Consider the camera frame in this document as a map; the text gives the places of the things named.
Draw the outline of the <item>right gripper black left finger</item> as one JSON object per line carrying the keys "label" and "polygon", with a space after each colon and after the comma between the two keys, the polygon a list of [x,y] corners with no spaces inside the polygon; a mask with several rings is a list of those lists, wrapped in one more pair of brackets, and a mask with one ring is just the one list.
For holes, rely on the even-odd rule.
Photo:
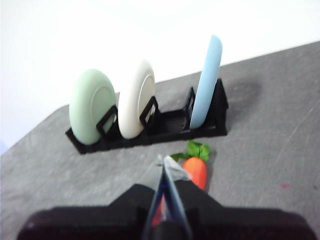
{"label": "right gripper black left finger", "polygon": [[154,206],[163,174],[157,160],[109,205],[59,206],[33,213],[19,240],[139,240]]}

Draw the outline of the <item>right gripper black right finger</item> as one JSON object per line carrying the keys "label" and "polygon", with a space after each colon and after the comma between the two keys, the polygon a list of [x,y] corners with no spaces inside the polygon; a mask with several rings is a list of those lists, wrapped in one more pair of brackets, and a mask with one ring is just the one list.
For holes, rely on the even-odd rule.
{"label": "right gripper black right finger", "polygon": [[170,156],[163,159],[173,212],[193,240],[315,240],[299,214],[275,208],[223,206],[196,186]]}

